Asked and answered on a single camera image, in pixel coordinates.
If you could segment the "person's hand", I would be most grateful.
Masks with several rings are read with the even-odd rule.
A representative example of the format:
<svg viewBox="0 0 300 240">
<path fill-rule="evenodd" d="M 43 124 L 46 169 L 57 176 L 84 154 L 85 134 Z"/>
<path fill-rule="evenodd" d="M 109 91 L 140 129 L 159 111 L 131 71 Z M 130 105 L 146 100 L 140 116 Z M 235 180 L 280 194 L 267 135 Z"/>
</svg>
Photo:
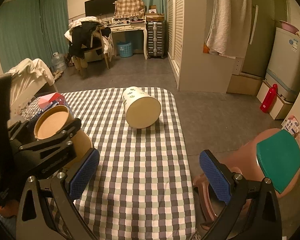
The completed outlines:
<svg viewBox="0 0 300 240">
<path fill-rule="evenodd" d="M 0 216 L 11 218 L 17 216 L 19 211 L 19 202 L 17 200 L 9 200 L 4 206 L 0 206 Z"/>
</svg>

